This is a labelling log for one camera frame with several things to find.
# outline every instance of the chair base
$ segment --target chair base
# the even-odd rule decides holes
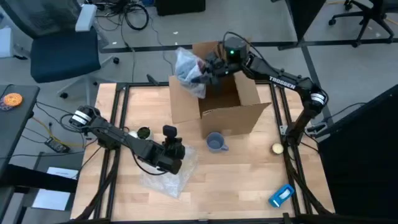
[[[107,59],[105,59],[103,62],[101,62],[101,68],[103,68],[104,66],[106,66],[106,64],[108,64],[110,61],[113,61],[113,63],[118,64],[119,63],[119,59],[115,56],[110,56]],[[98,71],[92,72],[90,74],[87,75],[83,75],[81,76],[79,79],[75,80],[72,83],[69,83],[68,85],[64,86],[63,88],[61,88],[58,92],[57,95],[63,99],[68,98],[68,91],[71,90],[74,86],[76,86],[77,84],[81,84],[82,82],[85,84],[85,89],[86,89],[86,104],[90,105],[90,106],[94,106],[91,105],[91,101],[90,101],[90,90],[92,86],[97,86],[100,83],[117,83],[116,80],[111,80],[111,79],[105,79],[105,78],[100,78],[100,77],[96,77],[95,74]]]
[[[362,36],[368,27],[369,21],[372,19],[375,22],[377,22],[381,27],[383,27],[389,34],[390,37],[386,39],[387,44],[391,44],[394,38],[395,33],[392,31],[392,29],[387,25],[387,23],[384,21],[386,18],[386,13],[382,12],[381,9],[373,7],[368,8],[367,6],[361,4],[360,2],[357,1],[352,1],[352,0],[346,0],[345,2],[345,8],[346,10],[350,10],[352,5],[358,6],[362,11],[359,12],[347,12],[347,13],[342,13],[338,15],[334,15],[330,20],[329,20],[329,25],[335,25],[336,24],[336,18],[340,17],[354,17],[354,16],[360,16],[363,17],[363,20],[359,23],[362,25],[361,32],[358,35],[358,38],[356,41],[353,43],[353,47],[358,47],[361,45],[361,39]]]

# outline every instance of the black desk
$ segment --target black desk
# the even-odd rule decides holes
[[[0,95],[6,88],[7,85],[0,85]],[[33,107],[39,90],[37,86],[11,85],[5,92],[5,95],[19,93],[24,99],[18,107],[9,111],[0,111],[0,157],[6,157],[0,159],[0,220],[4,218],[17,186],[64,192],[74,192],[77,186],[76,180],[9,164],[10,156],[14,153],[26,122],[33,116]]]

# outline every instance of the cardboard box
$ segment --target cardboard box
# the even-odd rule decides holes
[[[193,53],[204,59],[217,42],[193,45]],[[270,103],[261,103],[254,80],[243,72],[220,79],[221,88],[206,87],[206,98],[199,99],[180,85],[176,76],[169,77],[173,123],[200,119],[202,137],[211,132],[224,135],[247,134],[256,125]]]

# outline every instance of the wooden table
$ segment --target wooden table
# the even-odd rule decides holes
[[[108,120],[115,88],[116,84],[102,84],[96,100],[96,107]],[[258,85],[257,89],[262,102],[272,101],[268,85]],[[300,98],[293,91],[287,90],[286,94],[292,119],[295,120],[302,111]],[[123,94],[120,97],[116,125],[120,120],[122,100]],[[279,102],[284,119],[280,98]],[[164,139],[162,127],[165,124],[172,124],[169,88],[131,88],[126,126],[131,130],[149,126],[154,132],[155,140],[161,142]],[[284,212],[294,216],[290,199],[281,208],[273,208],[267,201],[277,189],[288,183],[283,156],[270,152],[271,145],[280,142],[272,106],[264,110],[251,134],[226,137],[229,151],[222,154],[212,154],[206,148],[200,132],[196,131],[199,130],[198,121],[174,125],[178,129],[178,135],[183,137],[183,143],[193,146],[199,158],[194,175],[180,198],[175,199],[141,186],[141,171],[135,165],[130,150],[123,147],[113,221],[280,218]],[[316,147],[309,138],[303,138],[303,142]],[[95,144],[88,147],[83,162],[97,148]],[[299,148],[308,187],[326,209],[333,212],[319,155],[309,147],[300,145]],[[80,174],[72,218],[79,216],[97,191],[103,154],[104,151],[97,153]],[[301,193],[298,198],[300,209],[304,212]],[[107,199],[106,192],[103,197],[103,217]]]

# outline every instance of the gray floor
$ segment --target gray floor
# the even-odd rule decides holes
[[[174,45],[220,40],[227,30],[233,30],[245,37],[250,37],[256,42],[297,40],[284,1],[272,4],[270,1],[265,0],[218,0],[207,1],[207,4],[205,12],[165,17],[157,16],[154,8],[150,8],[149,12],[154,20],[153,25],[159,31],[161,43]],[[308,30],[305,39],[346,40],[356,38],[360,29],[358,18],[339,19],[335,26],[328,26],[330,17],[342,12],[344,10],[341,4],[326,4]],[[397,16],[390,15],[390,17],[398,21]],[[133,15],[131,19],[138,24],[142,22],[142,15]],[[99,19],[99,22],[106,29],[114,27],[106,19]],[[389,25],[398,32],[397,25],[392,23],[389,23]],[[124,24],[123,32],[126,41],[131,46],[159,45],[155,32],[150,27],[138,32],[131,30]],[[120,29],[104,33],[111,43],[107,48],[124,47]],[[386,32],[375,23],[370,23],[369,29],[364,36],[367,39],[386,37]],[[18,30],[16,31],[15,40],[25,48],[30,48],[31,39]],[[357,49],[349,45],[314,46],[308,49],[320,83],[330,96],[328,107],[332,114],[352,103],[367,102],[398,82],[395,65],[398,44],[362,45]],[[273,66],[284,67],[288,72],[296,75],[310,76],[301,49],[280,52],[275,47],[261,47],[259,50]],[[104,59],[107,56],[109,54],[101,55],[101,58]],[[121,63],[119,65],[109,64],[99,72],[99,76],[112,78],[119,82],[130,82],[133,74],[133,62],[136,64],[134,69],[135,82],[146,82],[146,74],[151,74],[158,81],[166,81],[167,77],[172,74],[170,65],[162,58],[162,52],[137,52],[135,57],[133,57],[132,53],[115,54],[115,56],[120,58]],[[175,53],[173,51],[165,52],[165,57],[172,63],[175,62]],[[67,100],[60,99],[55,95],[59,88],[72,80],[36,84],[30,77],[29,61],[20,61],[14,58],[3,59],[0,60],[0,68],[2,71],[0,83],[38,85],[41,87],[38,100],[43,103],[58,106],[68,111],[74,111],[78,106],[85,104],[83,86],[77,88],[74,92],[75,95],[72,95]],[[45,109],[56,118],[62,115],[57,110]],[[335,117],[334,121],[347,115],[352,110]],[[35,117],[43,122],[52,121],[51,118],[37,108],[34,111]],[[34,121],[29,121],[27,127],[45,134],[45,130]],[[53,133],[64,141],[81,142],[79,135],[68,133],[57,125],[53,127]],[[24,135],[35,140],[43,140],[40,136],[28,131],[24,131]],[[76,147],[73,150],[79,151],[81,149]],[[15,154],[37,155],[39,152],[51,152],[51,150],[42,144],[31,143],[26,139],[21,139]],[[29,168],[32,168],[35,164],[35,158],[33,157],[15,157],[11,161],[13,164]],[[9,209],[3,223],[12,223],[12,219],[17,212],[18,201],[21,201],[21,196],[15,194],[11,209]],[[43,217],[47,217],[46,219],[51,223],[51,220],[60,222],[62,219],[67,219],[68,215],[65,215],[65,212],[29,210],[26,219]]]

